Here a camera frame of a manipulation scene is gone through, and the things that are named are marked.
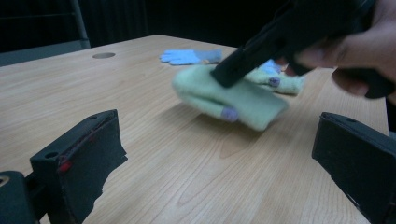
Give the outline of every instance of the latex glove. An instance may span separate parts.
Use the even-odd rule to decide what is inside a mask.
[[[221,60],[221,49],[168,49],[160,59],[161,62],[172,65],[218,63]]]

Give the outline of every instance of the table surface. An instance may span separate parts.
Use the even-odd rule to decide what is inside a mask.
[[[385,101],[340,91],[331,69],[306,76],[290,108],[258,133],[182,104],[171,87],[187,66],[166,49],[233,48],[153,35],[0,68],[0,171],[29,159],[89,115],[117,109],[128,161],[109,176],[84,223],[368,223],[311,158],[319,115],[388,134]],[[113,52],[106,59],[97,53]]]

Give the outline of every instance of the blue glove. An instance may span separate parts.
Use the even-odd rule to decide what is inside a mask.
[[[161,62],[172,65],[218,63],[221,60],[221,49],[168,49],[160,59]]]
[[[262,64],[259,69],[267,75],[278,75],[281,72],[282,66],[275,63],[274,60],[270,59]]]

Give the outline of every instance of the black object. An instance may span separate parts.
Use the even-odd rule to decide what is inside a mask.
[[[396,142],[344,116],[322,113],[312,158],[371,223],[396,223]]]
[[[116,110],[84,119],[31,159],[33,172],[0,173],[0,223],[82,223],[108,175],[127,158]]]
[[[303,75],[307,69],[294,61],[295,53],[325,37],[340,37],[369,28],[375,0],[305,0],[265,25],[245,46],[240,47],[212,72],[214,79],[228,88],[269,59],[284,57],[291,68]],[[348,69],[353,77],[369,85],[367,98],[394,92],[394,85],[373,69]]]
[[[245,44],[286,0],[146,0],[150,35]]]
[[[387,103],[387,115],[388,115],[388,126],[389,130],[396,132],[396,105],[391,103],[388,98],[385,101]]]
[[[68,0],[0,1],[0,30],[0,52],[80,40]]]
[[[91,47],[149,34],[145,0],[78,0]]]

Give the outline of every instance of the light green cloth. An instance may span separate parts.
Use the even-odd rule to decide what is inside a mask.
[[[293,95],[300,93],[305,83],[305,77],[290,77],[282,72],[269,74],[261,69],[254,69],[245,76],[245,79],[267,90]]]
[[[238,120],[256,131],[264,131],[268,124],[288,103],[247,80],[225,89],[210,75],[214,65],[195,65],[182,70],[172,85],[178,97],[203,113],[217,119],[224,108],[233,108]]]

